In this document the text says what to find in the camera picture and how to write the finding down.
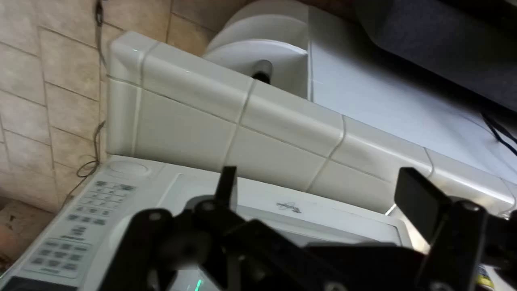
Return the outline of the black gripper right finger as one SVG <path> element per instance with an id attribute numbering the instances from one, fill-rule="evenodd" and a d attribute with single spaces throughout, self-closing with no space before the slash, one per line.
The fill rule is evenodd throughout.
<path id="1" fill-rule="evenodd" d="M 399 169 L 395 202 L 425 241 L 453 237 L 454 202 L 416 168 Z"/>

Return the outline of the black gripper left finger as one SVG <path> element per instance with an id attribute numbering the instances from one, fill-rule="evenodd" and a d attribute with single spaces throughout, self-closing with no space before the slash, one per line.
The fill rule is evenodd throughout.
<path id="1" fill-rule="evenodd" d="M 236 166 L 225 166 L 222 169 L 217 190 L 215 190 L 215 199 L 228 207 L 235 208 L 236 207 L 236 199 L 238 199 L 238 168 Z"/>

